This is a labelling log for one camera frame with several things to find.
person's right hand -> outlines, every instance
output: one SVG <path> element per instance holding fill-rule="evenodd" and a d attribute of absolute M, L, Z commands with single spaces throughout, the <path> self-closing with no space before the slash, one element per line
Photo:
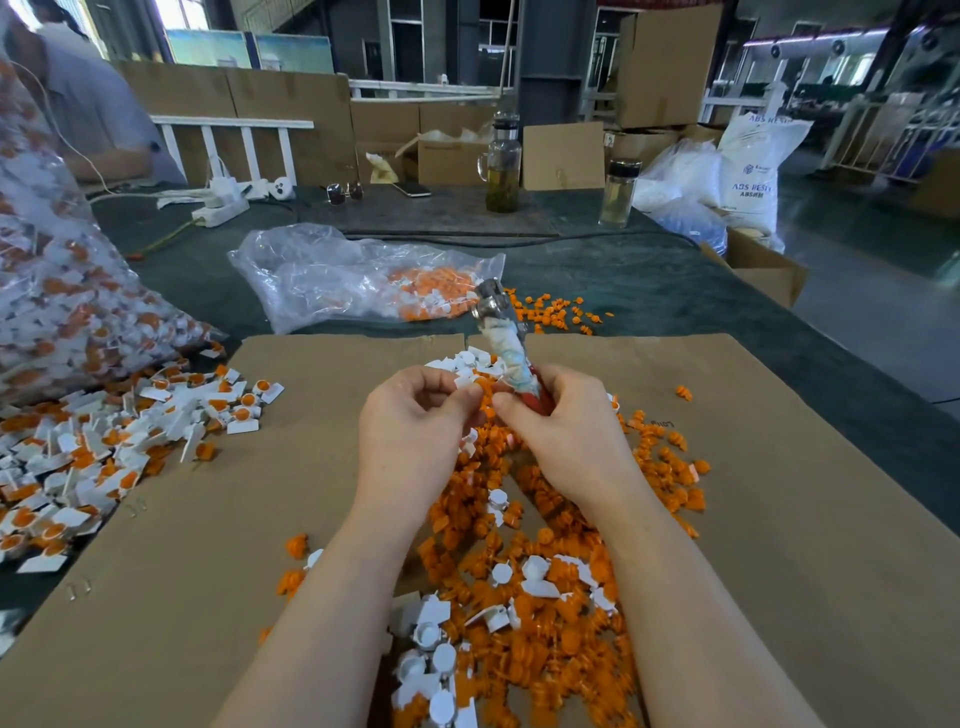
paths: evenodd
<path fill-rule="evenodd" d="M 504 392 L 493 395 L 493 409 L 530 446 L 546 479 L 593 520 L 598 506 L 645 486 L 643 475 L 599 379 L 552 364 L 538 371 L 557 402 L 550 417 Z"/>

earphone wire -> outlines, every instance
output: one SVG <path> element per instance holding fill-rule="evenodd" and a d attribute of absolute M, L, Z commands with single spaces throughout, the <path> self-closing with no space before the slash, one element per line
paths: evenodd
<path fill-rule="evenodd" d="M 73 144 L 71 144 L 69 141 L 67 141 L 67 138 L 63 135 L 63 132 L 60 131 L 60 126 L 57 124 L 57 119 L 54 117 L 53 109 L 51 109 L 51 107 L 50 107 L 50 97 L 47 95 L 46 86 L 44 86 L 44 85 L 40 82 L 40 79 L 36 77 L 36 73 L 34 73 L 34 72 L 33 72 L 32 70 L 30 70 L 29 68 L 27 68 L 27 66 L 23 65 L 23 63 L 17 63 L 16 61 L 10 61 L 10 62 L 11 62 L 13 65 L 19 66 L 20 68 L 22 68 L 23 70 L 25 70 L 27 73 L 29 73 L 30 76 L 31 76 L 31 78 L 33 78 L 34 81 L 36 81 L 36 84 L 40 87 L 40 91 L 42 91 L 42 93 L 43 93 L 43 105 L 47 108 L 47 120 L 50 122 L 51 126 L 53 126 L 54 131 L 57 133 L 57 137 L 58 137 L 59 139 L 61 139 L 61 140 L 63 141 L 63 143 L 66 144 L 73 152 L 75 152 L 75 153 L 76 153 L 77 155 L 79 155 L 81 158 L 83 158 L 83 159 L 86 160 L 86 163 L 90 165 L 90 167 L 93 169 L 94 172 L 97 173 L 97 177 L 100 178 L 100 184 L 102 184 L 102 185 L 104 186 L 104 191 L 105 191 L 108 195 L 115 195 L 115 194 L 117 194 L 116 192 L 113 192 L 112 190 L 110 190 L 110 188 L 109 188 L 108 185 L 107 185 L 107 181 L 104 179 L 104 176 L 103 176 L 102 174 L 100 174 L 100 170 L 97 169 L 97 165 L 94 164 L 92 161 L 90 161 L 90 157 L 88 157 L 87 155 L 85 155 L 83 152 L 81 152 L 79 149 L 77 149 L 75 146 L 73 146 Z"/>

floor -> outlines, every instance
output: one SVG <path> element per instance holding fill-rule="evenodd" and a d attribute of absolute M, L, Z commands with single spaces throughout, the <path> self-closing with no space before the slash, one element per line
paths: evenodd
<path fill-rule="evenodd" d="M 810 271 L 794 311 L 960 420 L 960 223 L 813 180 L 815 164 L 780 174 L 778 232 Z"/>

glass bottle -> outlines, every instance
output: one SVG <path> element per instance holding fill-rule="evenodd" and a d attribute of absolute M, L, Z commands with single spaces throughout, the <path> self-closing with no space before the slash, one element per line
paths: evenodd
<path fill-rule="evenodd" d="M 516 114 L 498 111 L 493 116 L 493 141 L 477 159 L 477 172 L 487 183 L 490 212 L 516 212 L 520 207 L 520 120 Z"/>
<path fill-rule="evenodd" d="M 600 208 L 598 225 L 608 228 L 627 227 L 634 198 L 634 185 L 639 174 L 640 162 L 611 159 L 610 166 L 607 167 L 607 185 L 603 191 L 603 206 Z"/>

bottle handle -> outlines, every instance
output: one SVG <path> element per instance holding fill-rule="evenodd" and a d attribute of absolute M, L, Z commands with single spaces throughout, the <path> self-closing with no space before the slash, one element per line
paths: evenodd
<path fill-rule="evenodd" d="M 477 174 L 484 182 L 487 181 L 488 169 L 490 168 L 490 152 L 484 152 L 477 158 Z"/>

